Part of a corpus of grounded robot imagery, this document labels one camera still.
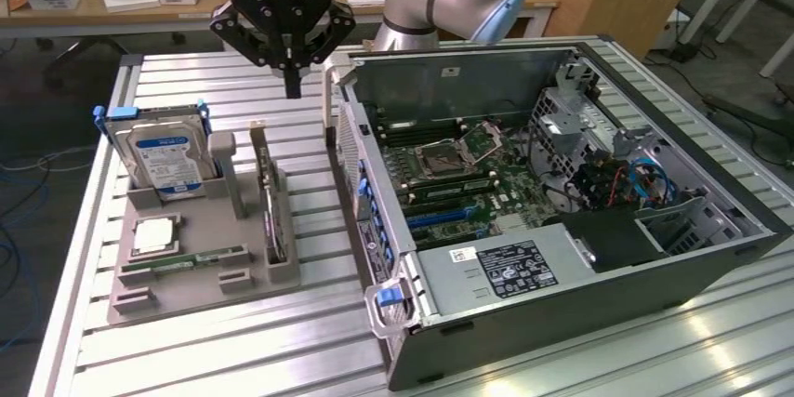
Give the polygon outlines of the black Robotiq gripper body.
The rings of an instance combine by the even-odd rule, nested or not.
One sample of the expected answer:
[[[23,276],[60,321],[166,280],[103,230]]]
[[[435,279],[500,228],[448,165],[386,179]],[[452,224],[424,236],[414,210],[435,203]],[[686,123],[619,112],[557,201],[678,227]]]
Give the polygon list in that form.
[[[259,65],[308,66],[312,50],[307,35],[330,3],[331,0],[231,0],[234,10],[258,30],[258,34],[244,34],[240,53]]]

